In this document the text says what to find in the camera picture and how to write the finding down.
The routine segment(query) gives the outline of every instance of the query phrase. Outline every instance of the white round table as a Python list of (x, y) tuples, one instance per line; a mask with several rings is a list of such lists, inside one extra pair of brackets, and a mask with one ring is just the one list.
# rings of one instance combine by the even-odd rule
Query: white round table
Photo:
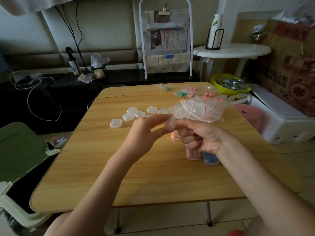
[(198, 72), (202, 73), (203, 63), (207, 63), (206, 78), (210, 78), (213, 59), (240, 59), (235, 76), (240, 77), (248, 59), (257, 59), (267, 55), (270, 47), (256, 44), (228, 44), (222, 45), (220, 50), (206, 50), (206, 46), (194, 48), (194, 55), (200, 56)]

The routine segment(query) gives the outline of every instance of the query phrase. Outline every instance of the white cable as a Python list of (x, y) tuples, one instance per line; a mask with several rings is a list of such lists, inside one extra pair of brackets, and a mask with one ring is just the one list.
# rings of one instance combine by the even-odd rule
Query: white cable
[(15, 87), (17, 90), (31, 89), (31, 90), (29, 91), (28, 95), (27, 95), (27, 98), (26, 98), (26, 103), (27, 103), (28, 109), (29, 109), (29, 111), (31, 112), (31, 114), (33, 114), (35, 117), (37, 117), (37, 118), (39, 118), (39, 119), (41, 119), (41, 120), (43, 120), (43, 121), (57, 122), (57, 121), (60, 119), (60, 116), (61, 116), (61, 112), (62, 112), (61, 106), (60, 106), (60, 114), (59, 114), (58, 119), (57, 119), (57, 120), (47, 120), (47, 119), (42, 119), (42, 118), (38, 117), (37, 115), (35, 115), (35, 114), (32, 112), (32, 110), (31, 110), (31, 108), (30, 108), (30, 106), (29, 106), (29, 104), (28, 104), (28, 98), (29, 98), (29, 96), (30, 96), (32, 90), (33, 90), (34, 88), (40, 86), (40, 84), (42, 83), (42, 78), (51, 78), (51, 79), (53, 79), (53, 77), (40, 77), (40, 78), (37, 78), (37, 79), (24, 78), (24, 79), (31, 79), (31, 81), (27, 82), (26, 84), (31, 84), (31, 83), (33, 83), (33, 82), (36, 81), (36, 80), (39, 80), (39, 83), (36, 84), (35, 86), (31, 86), (31, 87), (27, 87), (27, 88), (17, 88), (17, 86), (26, 85), (26, 84), (17, 85), (16, 83), (13, 83), (12, 80), (11, 80), (11, 76), (13, 76), (14, 73), (17, 73), (17, 72), (20, 72), (20, 71), (21, 71), (21, 70), (11, 73), (10, 76), (9, 76), (9, 80), (10, 80), (10, 82), (14, 85), (14, 87)]

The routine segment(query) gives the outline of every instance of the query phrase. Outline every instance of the gift bag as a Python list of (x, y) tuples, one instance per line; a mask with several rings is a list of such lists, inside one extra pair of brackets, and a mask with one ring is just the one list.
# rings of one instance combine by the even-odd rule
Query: gift bag
[(268, 20), (260, 44), (271, 47), (259, 57), (256, 80), (274, 95), (315, 117), (315, 28)]

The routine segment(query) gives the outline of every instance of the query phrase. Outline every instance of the magazine rack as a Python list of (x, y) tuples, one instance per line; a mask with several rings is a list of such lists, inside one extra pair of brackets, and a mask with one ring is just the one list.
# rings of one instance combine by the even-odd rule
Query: magazine rack
[[(142, 11), (141, 11), (141, 4), (144, 0), (141, 0), (139, 3), (139, 20), (140, 20), (140, 31), (141, 31), (141, 42), (142, 42), (142, 54), (143, 54), (143, 65), (144, 65), (144, 72), (145, 72), (145, 77), (147, 79), (147, 65), (146, 65), (146, 55), (145, 52), (145, 43), (144, 43), (144, 31), (143, 31), (143, 24), (142, 24)], [(189, 29), (190, 29), (190, 51), (188, 52), (190, 54), (190, 71), (189, 71), (189, 76), (192, 76), (192, 56), (193, 56), (193, 31), (192, 31), (192, 15), (191, 15), (191, 3), (189, 0), (186, 0), (188, 5), (189, 5)], [(162, 55), (165, 57), (165, 59), (167, 59), (168, 64), (172, 64), (172, 58), (173, 56), (176, 55), (176, 53), (174, 54), (165, 54)]]

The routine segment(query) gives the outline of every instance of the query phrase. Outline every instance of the wooden table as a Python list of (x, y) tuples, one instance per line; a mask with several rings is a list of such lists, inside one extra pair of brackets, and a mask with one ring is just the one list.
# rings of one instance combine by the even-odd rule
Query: wooden table
[[(205, 82), (177, 83), (202, 87)], [(104, 89), (93, 102), (31, 198), (35, 211), (72, 210), (93, 185), (108, 159), (123, 143), (133, 121), (110, 128), (129, 107), (146, 111), (149, 106), (170, 107), (179, 102), (173, 91), (155, 85)], [(225, 122), (215, 122), (240, 139), (250, 151), (292, 190), (301, 180), (280, 156), (234, 109), (226, 109)], [(186, 159), (185, 145), (167, 134), (132, 166), (121, 183), (114, 207), (244, 198), (245, 195), (222, 164)]]

